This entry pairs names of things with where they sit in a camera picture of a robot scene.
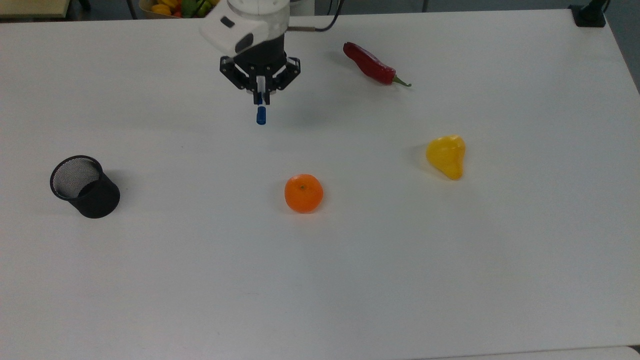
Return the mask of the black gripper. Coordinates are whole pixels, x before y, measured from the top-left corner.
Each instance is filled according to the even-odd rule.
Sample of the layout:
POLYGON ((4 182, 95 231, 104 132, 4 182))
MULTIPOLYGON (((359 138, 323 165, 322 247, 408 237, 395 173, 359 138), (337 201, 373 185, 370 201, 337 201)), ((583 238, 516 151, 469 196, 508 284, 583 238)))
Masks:
POLYGON ((223 55, 219 71, 240 91, 253 96, 254 105, 271 104, 271 95, 285 90, 301 73, 301 61, 288 57, 285 35, 243 50, 232 58, 223 55))

